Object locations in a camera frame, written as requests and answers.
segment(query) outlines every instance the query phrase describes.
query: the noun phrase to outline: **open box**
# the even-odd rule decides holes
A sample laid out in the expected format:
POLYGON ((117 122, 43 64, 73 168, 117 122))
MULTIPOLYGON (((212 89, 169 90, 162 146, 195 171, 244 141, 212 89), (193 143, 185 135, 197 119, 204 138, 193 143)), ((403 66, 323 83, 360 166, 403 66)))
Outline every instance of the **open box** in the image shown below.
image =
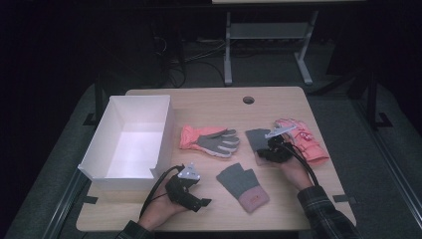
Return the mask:
POLYGON ((113 96, 78 169, 103 190, 150 190, 171 164, 170 96, 113 96))

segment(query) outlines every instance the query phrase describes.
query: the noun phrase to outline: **sleeve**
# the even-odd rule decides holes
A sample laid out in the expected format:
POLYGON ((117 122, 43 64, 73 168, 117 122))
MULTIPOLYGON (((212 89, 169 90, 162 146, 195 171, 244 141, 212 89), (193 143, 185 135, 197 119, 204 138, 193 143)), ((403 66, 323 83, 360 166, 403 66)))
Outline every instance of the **sleeve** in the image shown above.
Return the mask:
POLYGON ((322 187, 300 191, 298 200, 310 221, 313 238, 362 238, 351 221, 335 209, 322 187))
POLYGON ((129 221, 115 239, 153 239, 152 233, 134 221, 129 221))

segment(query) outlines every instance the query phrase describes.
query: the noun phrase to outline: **pink and gray glove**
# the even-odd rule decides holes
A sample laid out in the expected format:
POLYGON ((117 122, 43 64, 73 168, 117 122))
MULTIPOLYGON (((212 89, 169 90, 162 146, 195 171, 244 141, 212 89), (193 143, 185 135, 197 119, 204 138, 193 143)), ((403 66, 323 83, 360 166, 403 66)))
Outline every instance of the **pink and gray glove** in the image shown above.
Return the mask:
POLYGON ((196 149, 213 156, 230 157, 237 150, 239 138, 234 129, 226 127, 199 127, 185 125, 182 129, 181 149, 196 149))
POLYGON ((276 125, 279 127, 296 126, 288 132, 288 135, 292 139, 292 144, 301 151, 309 165, 319 165, 329 160, 328 153, 320 147, 313 133, 303 121, 277 119, 276 125))
POLYGON ((239 162, 221 171, 217 175, 217 180, 249 213, 270 201, 269 195, 258 182, 254 170, 243 170, 239 162))

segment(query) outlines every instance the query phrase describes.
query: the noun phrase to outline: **wooden tabletop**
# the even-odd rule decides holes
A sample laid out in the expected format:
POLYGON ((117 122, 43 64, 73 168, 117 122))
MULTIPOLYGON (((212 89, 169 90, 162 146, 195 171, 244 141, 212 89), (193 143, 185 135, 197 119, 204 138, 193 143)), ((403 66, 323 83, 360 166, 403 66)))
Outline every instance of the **wooden tabletop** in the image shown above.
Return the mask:
MULTIPOLYGON (((127 95, 171 95, 175 111, 175 140, 172 164, 193 162, 201 180, 190 192, 198 198, 211 198, 207 207, 198 212, 180 213, 157 228, 162 231, 245 231, 245 230, 303 230, 310 225, 297 200, 297 191, 277 169, 258 166, 245 131, 274 127, 277 119, 304 121, 322 148, 326 149, 317 122, 301 88, 210 88, 132 90, 127 95), (253 98, 250 105, 244 97, 253 98), (202 151, 178 148, 181 129, 185 124, 194 127, 225 126, 238 132, 241 142, 238 151, 228 159, 210 156, 202 151), (217 181, 216 175, 226 167, 241 163, 246 170, 252 168, 270 202, 253 213, 247 213, 239 202, 217 181)), ((343 195, 331 160, 314 167, 319 184, 332 200, 343 195)), ((88 197, 97 197, 95 204, 85 203, 77 227, 81 231, 119 231, 128 220, 137 221, 147 191, 101 191, 91 186, 88 197)), ((335 207, 353 223, 354 216, 348 202, 335 207)))

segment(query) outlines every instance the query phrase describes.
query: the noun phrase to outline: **pink glove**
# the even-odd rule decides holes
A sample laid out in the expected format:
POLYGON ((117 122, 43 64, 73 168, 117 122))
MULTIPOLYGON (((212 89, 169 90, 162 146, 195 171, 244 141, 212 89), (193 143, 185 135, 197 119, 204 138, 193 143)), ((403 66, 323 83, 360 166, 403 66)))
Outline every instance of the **pink glove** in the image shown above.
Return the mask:
POLYGON ((180 138, 181 149, 196 149, 213 156, 230 157, 237 150, 239 138, 234 129, 226 127, 193 128, 185 125, 180 138))
POLYGON ((328 153, 320 147, 312 132, 303 121, 295 119, 277 119, 276 125, 281 127, 296 126, 296 128, 290 130, 288 134, 292 139, 292 144, 301 151, 309 165, 318 165, 329 160, 328 153))

